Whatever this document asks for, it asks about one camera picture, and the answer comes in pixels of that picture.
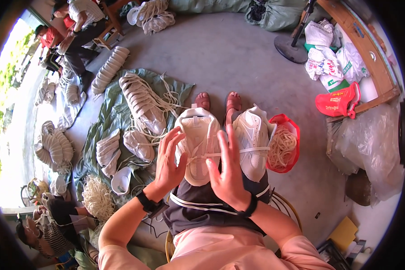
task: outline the black wristband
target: black wristband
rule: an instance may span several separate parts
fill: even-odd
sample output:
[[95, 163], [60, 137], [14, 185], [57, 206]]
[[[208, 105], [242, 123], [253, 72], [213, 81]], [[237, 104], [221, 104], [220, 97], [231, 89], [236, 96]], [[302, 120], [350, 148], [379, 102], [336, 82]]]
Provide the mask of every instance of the black wristband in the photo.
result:
[[243, 217], [245, 219], [250, 218], [252, 214], [255, 212], [255, 209], [258, 205], [258, 199], [254, 196], [250, 196], [250, 204], [247, 207], [246, 211], [236, 211], [239, 217]]

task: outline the sandal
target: sandal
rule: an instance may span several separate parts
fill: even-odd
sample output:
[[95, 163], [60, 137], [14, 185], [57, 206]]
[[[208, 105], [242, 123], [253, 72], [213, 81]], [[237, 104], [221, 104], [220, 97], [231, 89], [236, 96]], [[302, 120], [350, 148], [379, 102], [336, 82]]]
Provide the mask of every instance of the sandal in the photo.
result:
[[227, 120], [227, 112], [230, 109], [236, 109], [237, 111], [241, 110], [241, 97], [236, 97], [233, 95], [230, 95], [232, 92], [235, 91], [231, 91], [227, 94], [227, 97], [225, 98], [225, 107], [226, 107], [226, 111], [225, 111], [225, 117], [224, 117], [224, 121], [222, 123], [222, 127], [225, 129], [226, 128], [226, 120]]
[[[206, 97], [205, 96], [198, 97], [200, 94], [204, 94], [204, 93], [207, 94]], [[203, 105], [203, 102], [208, 102], [209, 103], [209, 108], [208, 109], [205, 108], [206, 105]], [[203, 108], [206, 111], [210, 111], [210, 105], [211, 105], [210, 96], [209, 96], [209, 94], [207, 92], [199, 93], [195, 98], [195, 103], [196, 103], [197, 108]]]

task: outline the green tarp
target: green tarp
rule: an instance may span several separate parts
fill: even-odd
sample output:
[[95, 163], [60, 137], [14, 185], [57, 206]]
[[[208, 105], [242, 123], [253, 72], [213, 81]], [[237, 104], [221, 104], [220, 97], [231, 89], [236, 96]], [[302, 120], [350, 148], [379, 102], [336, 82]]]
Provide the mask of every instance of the green tarp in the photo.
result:
[[[121, 155], [117, 162], [117, 166], [119, 166], [122, 161], [130, 158], [121, 164], [117, 170], [125, 166], [129, 166], [131, 168], [133, 171], [133, 176], [130, 181], [130, 189], [132, 190], [132, 188], [137, 185], [148, 184], [153, 180], [153, 174], [147, 173], [147, 170], [145, 170], [151, 164], [147, 164], [145, 161], [133, 156], [133, 154], [130, 153], [130, 151], [123, 144], [123, 134], [130, 127], [131, 121], [130, 109], [124, 98], [122, 89], [118, 84], [118, 79], [127, 71], [134, 72], [140, 76], [143, 80], [150, 84], [153, 91], [159, 96], [163, 97], [163, 94], [167, 92], [167, 89], [161, 80], [161, 75], [159, 74], [145, 69], [121, 70], [118, 72], [118, 76], [113, 80], [112, 83], [108, 85], [105, 91], [105, 99], [101, 105], [98, 120], [88, 130], [87, 140], [81, 151], [81, 158], [73, 171], [73, 179], [77, 189], [77, 199], [79, 201], [83, 200], [81, 195], [83, 191], [83, 178], [87, 174], [99, 176], [102, 181], [111, 189], [111, 179], [103, 174], [101, 170], [102, 167], [97, 163], [96, 160], [96, 143], [107, 137], [117, 128], [120, 129], [119, 149], [121, 150]], [[188, 98], [194, 84], [182, 83], [168, 76], [164, 76], [164, 80], [169, 85], [170, 91], [178, 93], [175, 96], [178, 97], [180, 105], [182, 105], [184, 100]], [[168, 113], [166, 119], [167, 128], [170, 130], [174, 126], [175, 117], [171, 113]], [[115, 193], [113, 193], [113, 199], [118, 207], [121, 207], [131, 199], [131, 194], [129, 193], [126, 196], [117, 196]]]

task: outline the green sack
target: green sack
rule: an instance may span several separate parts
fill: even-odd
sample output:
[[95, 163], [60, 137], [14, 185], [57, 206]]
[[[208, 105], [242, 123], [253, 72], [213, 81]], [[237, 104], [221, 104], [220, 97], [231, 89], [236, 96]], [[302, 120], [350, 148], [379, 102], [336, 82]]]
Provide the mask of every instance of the green sack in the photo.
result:
[[252, 0], [170, 0], [168, 10], [177, 13], [245, 13]]
[[[107, 137], [117, 128], [120, 129], [119, 149], [121, 151], [121, 155], [117, 161], [117, 170], [126, 166], [130, 167], [132, 170], [129, 187], [130, 190], [137, 185], [149, 184], [154, 179], [154, 177], [148, 174], [145, 169], [149, 165], [156, 163], [158, 152], [157, 146], [154, 146], [156, 153], [155, 159], [152, 163], [147, 164], [147, 162], [130, 153], [123, 144], [123, 134], [130, 127], [131, 121], [130, 109], [124, 98], [122, 89], [119, 86], [118, 79], [124, 76], [127, 71], [134, 72], [140, 76], [159, 96], [163, 97], [163, 94], [167, 92], [165, 84], [161, 79], [161, 75], [151, 72], [150, 70], [135, 69], [121, 70], [118, 72], [118, 76], [108, 85], [105, 91], [105, 98], [99, 111], [98, 120], [88, 129], [87, 139], [81, 150], [80, 160], [73, 171], [73, 179], [76, 186], [76, 196], [78, 201], [83, 201], [83, 179], [87, 174], [99, 176], [102, 182], [104, 182], [111, 190], [111, 179], [103, 174], [101, 170], [102, 167], [96, 160], [96, 143]], [[178, 98], [179, 105], [183, 105], [184, 100], [188, 98], [194, 84], [182, 83], [166, 75], [164, 76], [164, 80], [168, 84], [170, 91], [177, 93], [175, 94], [175, 97]], [[168, 113], [166, 122], [167, 129], [170, 131], [174, 127], [175, 122], [175, 117], [172, 113]], [[131, 192], [125, 196], [118, 196], [114, 192], [112, 192], [112, 195], [114, 202], [119, 208], [128, 202], [132, 196], [135, 196], [135, 194], [132, 195]]]
[[[307, 0], [268, 0], [260, 3], [258, 0], [253, 0], [245, 20], [270, 32], [293, 29], [300, 23], [300, 17], [307, 2]], [[321, 6], [315, 4], [308, 22], [318, 22], [323, 18], [331, 19]]]

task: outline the plastic sheet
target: plastic sheet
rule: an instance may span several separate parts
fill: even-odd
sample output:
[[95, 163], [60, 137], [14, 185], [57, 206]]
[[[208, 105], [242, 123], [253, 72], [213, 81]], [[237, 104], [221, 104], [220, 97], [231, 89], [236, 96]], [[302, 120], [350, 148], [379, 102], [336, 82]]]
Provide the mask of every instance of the plastic sheet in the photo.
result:
[[346, 119], [336, 148], [366, 170], [371, 186], [371, 205], [388, 200], [402, 189], [403, 167], [398, 147], [397, 106], [381, 104], [355, 120]]

